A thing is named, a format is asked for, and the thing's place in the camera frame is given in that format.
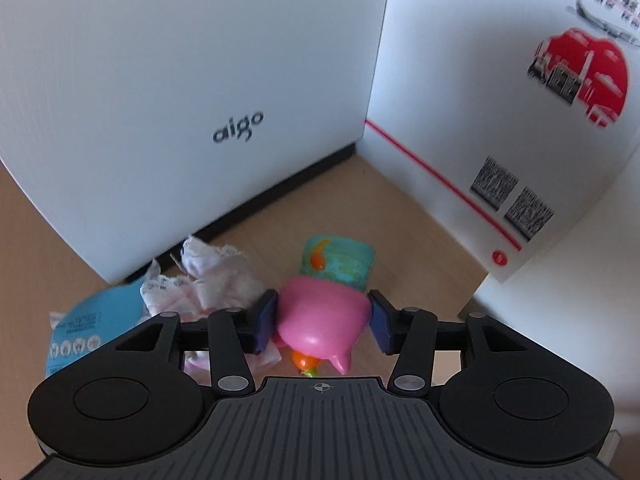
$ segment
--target red stripe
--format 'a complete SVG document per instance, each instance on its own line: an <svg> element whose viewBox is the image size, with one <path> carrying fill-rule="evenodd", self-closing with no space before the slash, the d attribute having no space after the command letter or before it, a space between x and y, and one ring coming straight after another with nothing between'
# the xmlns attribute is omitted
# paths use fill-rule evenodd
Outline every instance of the red stripe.
<svg viewBox="0 0 640 480"><path fill-rule="evenodd" d="M370 119L365 120L365 124L369 126L372 130L374 130L377 134L379 134L384 139L388 140L391 144L393 144L398 150L403 152L406 156L408 156L411 160L419 164L427 173L431 176L438 179L444 186L448 187L460 200L465 202L471 209L473 209L476 213L478 213L482 218L484 218L489 224L491 224L502 236L504 236L507 241L515 247L517 250L522 250L522 245L519 241L517 241L513 235L507 231L504 227L502 227L498 222L491 216L489 213L484 211L476 202L471 200L467 195L465 195L462 191L460 191L456 186L454 186L449 180L444 177L443 174L438 172L436 169L432 168L429 164L423 161L419 156L417 156L414 152L404 147L400 142L395 140L392 136L390 136L385 130L380 128L376 123L371 121Z"/></svg>

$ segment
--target orange toy piece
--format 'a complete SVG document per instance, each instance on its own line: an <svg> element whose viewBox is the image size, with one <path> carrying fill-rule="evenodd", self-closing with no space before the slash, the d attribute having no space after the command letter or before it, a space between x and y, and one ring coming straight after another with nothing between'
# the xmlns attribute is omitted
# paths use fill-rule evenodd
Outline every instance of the orange toy piece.
<svg viewBox="0 0 640 480"><path fill-rule="evenodd" d="M316 367L322 362L322 359L305 355L297 350L291 351L291 360L298 370L300 370L300 373L309 377L316 376Z"/></svg>
<svg viewBox="0 0 640 480"><path fill-rule="evenodd" d="M311 249L311 256L309 257L309 263L315 270L324 270L326 268L326 260L324 259L324 254L322 254L322 250L331 243L329 238L325 238L318 242L318 244Z"/></svg>

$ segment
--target circular pad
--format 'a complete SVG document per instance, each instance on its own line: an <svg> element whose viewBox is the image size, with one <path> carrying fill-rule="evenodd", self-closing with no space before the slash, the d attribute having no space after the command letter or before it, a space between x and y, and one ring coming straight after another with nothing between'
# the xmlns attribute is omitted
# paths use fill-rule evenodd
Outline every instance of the circular pad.
<svg viewBox="0 0 640 480"><path fill-rule="evenodd" d="M495 389L494 399L504 412L525 420L551 418L569 404L569 397L560 386L533 377L504 381Z"/></svg>
<svg viewBox="0 0 640 480"><path fill-rule="evenodd" d="M599 449L613 403L550 352L490 352L442 387L438 407L467 445L515 463L553 464Z"/></svg>
<svg viewBox="0 0 640 480"><path fill-rule="evenodd" d="M137 381L123 378L98 379L80 388L74 404L80 413L97 420L118 420L145 407L149 390Z"/></svg>
<svg viewBox="0 0 640 480"><path fill-rule="evenodd" d="M33 433L84 463L140 462L180 444L204 401L187 374L153 352L101 348L47 378L29 401Z"/></svg>

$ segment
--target metal screw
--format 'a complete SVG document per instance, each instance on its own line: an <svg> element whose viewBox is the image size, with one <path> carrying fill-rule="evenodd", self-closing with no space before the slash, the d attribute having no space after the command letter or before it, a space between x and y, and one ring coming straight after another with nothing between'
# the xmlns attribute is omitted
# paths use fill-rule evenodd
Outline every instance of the metal screw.
<svg viewBox="0 0 640 480"><path fill-rule="evenodd" d="M424 388L426 383L422 377L418 377L417 375L401 375L396 377L394 384L396 388L400 388L401 390L415 392Z"/></svg>
<svg viewBox="0 0 640 480"><path fill-rule="evenodd" d="M249 385L249 381L240 375L228 375L218 381L218 387L228 392L239 392Z"/></svg>

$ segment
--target ribbed black surface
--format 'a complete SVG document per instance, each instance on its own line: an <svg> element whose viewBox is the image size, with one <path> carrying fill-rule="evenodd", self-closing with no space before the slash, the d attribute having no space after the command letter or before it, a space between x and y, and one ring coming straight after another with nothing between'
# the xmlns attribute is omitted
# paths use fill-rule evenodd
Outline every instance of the ribbed black surface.
<svg viewBox="0 0 640 480"><path fill-rule="evenodd" d="M85 467L52 458L33 480L598 480L597 460L553 468L494 462L442 429L429 405L376 379L269 378L253 396L221 401L202 430L151 462Z"/></svg>

